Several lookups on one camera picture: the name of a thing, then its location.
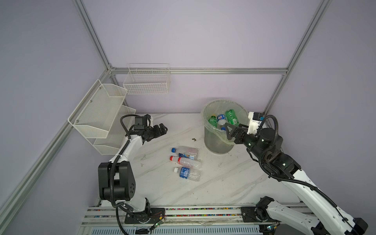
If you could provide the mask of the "green bottle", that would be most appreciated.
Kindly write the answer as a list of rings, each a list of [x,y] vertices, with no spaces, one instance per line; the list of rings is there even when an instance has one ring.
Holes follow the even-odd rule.
[[[213,126],[214,128],[217,128],[217,117],[215,115],[212,115],[209,120],[208,120],[209,124],[211,126]]]
[[[227,121],[231,124],[231,125],[235,125],[235,126],[238,126],[239,125],[239,120],[236,116],[236,113],[233,109],[230,109],[228,111],[225,112],[225,116],[226,116],[226,119]]]

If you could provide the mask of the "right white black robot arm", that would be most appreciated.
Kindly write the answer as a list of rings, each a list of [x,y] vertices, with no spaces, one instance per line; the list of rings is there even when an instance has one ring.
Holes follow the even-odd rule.
[[[306,235],[363,235],[368,229],[366,221],[354,218],[342,210],[323,193],[289,155],[281,152],[283,138],[278,124],[274,128],[259,127],[249,134],[246,126],[226,123],[229,140],[243,144],[252,160],[258,162],[268,177],[283,183],[294,192],[313,212],[313,216],[284,208],[271,197],[263,197],[255,208],[255,217],[260,221],[269,219],[285,223]]]

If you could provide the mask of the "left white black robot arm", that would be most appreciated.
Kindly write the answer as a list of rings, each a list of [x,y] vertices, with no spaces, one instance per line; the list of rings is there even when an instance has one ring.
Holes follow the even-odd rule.
[[[112,207],[127,213],[150,214],[147,198],[136,191],[136,179],[131,166],[131,158],[145,142],[161,137],[168,132],[164,124],[125,129],[125,143],[117,154],[108,162],[98,167],[99,197],[107,200]]]

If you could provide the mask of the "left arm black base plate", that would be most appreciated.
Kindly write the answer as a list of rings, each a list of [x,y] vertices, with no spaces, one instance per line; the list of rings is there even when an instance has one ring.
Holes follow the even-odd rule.
[[[135,212],[127,214],[124,220],[125,224],[155,224],[159,222],[160,217],[165,217],[164,208],[151,208],[150,212]]]

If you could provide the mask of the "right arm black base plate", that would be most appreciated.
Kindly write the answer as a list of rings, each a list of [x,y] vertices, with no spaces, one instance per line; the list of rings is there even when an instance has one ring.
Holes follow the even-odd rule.
[[[258,218],[256,213],[256,207],[241,207],[241,217],[244,223],[275,223],[278,222],[265,215],[263,219]]]

